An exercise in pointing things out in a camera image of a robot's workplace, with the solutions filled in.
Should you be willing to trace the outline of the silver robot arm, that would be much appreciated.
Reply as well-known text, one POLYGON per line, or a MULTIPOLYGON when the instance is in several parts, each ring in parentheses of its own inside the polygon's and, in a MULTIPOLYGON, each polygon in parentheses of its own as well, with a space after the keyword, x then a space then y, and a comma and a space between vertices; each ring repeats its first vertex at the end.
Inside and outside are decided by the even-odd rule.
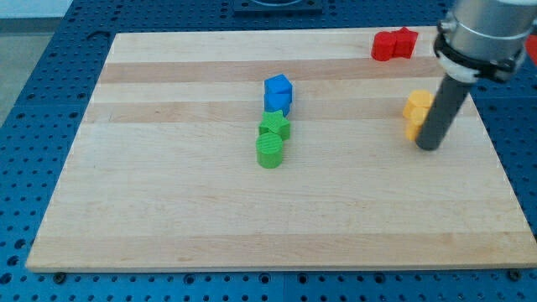
POLYGON ((525 60, 535 20, 536 0, 458 0, 437 24, 434 52, 456 81, 506 82, 525 60))

